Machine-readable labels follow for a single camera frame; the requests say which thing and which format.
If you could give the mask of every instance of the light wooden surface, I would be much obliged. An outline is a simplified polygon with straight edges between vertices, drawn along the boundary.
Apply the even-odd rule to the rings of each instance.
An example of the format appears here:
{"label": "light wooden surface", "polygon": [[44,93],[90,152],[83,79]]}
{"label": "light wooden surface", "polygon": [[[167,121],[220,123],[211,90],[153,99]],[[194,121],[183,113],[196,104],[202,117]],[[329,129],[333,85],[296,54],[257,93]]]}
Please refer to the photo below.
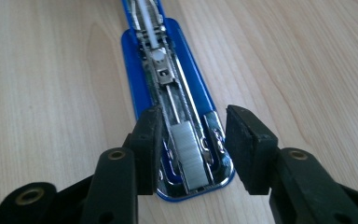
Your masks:
{"label": "light wooden surface", "polygon": [[[358,190],[358,0],[174,0],[222,121],[254,111],[281,147],[313,153]],[[94,172],[135,124],[119,0],[0,0],[0,202]],[[139,197],[140,223],[273,223],[236,177],[182,203]]]}

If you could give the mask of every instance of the staple pusher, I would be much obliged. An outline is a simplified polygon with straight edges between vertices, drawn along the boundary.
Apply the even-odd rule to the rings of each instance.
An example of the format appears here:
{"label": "staple pusher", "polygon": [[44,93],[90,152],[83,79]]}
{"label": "staple pusher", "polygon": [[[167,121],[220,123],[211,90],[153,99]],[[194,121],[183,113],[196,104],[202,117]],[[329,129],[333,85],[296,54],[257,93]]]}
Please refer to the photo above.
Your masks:
{"label": "staple pusher", "polygon": [[135,116],[163,113],[158,195],[177,202],[225,186],[234,176],[212,98],[179,24],[159,0],[123,0],[130,29],[122,36]]}

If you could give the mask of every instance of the blue stapler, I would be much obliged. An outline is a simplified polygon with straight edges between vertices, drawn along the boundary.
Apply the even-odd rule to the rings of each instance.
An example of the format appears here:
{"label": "blue stapler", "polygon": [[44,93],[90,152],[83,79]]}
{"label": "blue stapler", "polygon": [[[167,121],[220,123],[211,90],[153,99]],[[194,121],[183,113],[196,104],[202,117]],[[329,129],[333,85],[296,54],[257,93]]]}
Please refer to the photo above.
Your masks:
{"label": "blue stapler", "polygon": [[123,6],[135,117],[153,105],[164,117],[158,195],[179,202],[224,187],[234,176],[225,133],[179,24],[165,17],[159,0],[123,0]]}

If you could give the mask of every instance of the wooden table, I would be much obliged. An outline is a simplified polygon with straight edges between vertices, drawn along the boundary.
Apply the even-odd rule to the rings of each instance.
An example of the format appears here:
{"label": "wooden table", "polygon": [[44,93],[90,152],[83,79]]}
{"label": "wooden table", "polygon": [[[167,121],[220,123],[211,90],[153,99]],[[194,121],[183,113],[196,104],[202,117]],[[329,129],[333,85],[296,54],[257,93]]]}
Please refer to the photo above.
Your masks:
{"label": "wooden table", "polygon": [[[176,0],[222,121],[257,114],[280,147],[313,153],[358,190],[358,0]],[[94,172],[134,124],[119,0],[0,0],[0,202],[35,181],[64,189]],[[236,177],[182,202],[139,197],[140,223],[273,223]]]}

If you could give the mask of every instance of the wood grain surface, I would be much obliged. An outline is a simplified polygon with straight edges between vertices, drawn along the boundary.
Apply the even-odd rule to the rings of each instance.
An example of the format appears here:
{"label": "wood grain surface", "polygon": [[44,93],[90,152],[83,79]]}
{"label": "wood grain surface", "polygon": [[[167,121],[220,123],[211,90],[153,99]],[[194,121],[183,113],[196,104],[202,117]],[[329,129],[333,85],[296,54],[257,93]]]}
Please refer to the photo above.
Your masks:
{"label": "wood grain surface", "polygon": [[[358,190],[358,0],[174,0],[222,121],[257,114],[280,147],[313,153]],[[94,172],[135,119],[119,0],[0,0],[0,202],[35,181]],[[182,202],[139,197],[140,223],[273,223],[240,180]]]}

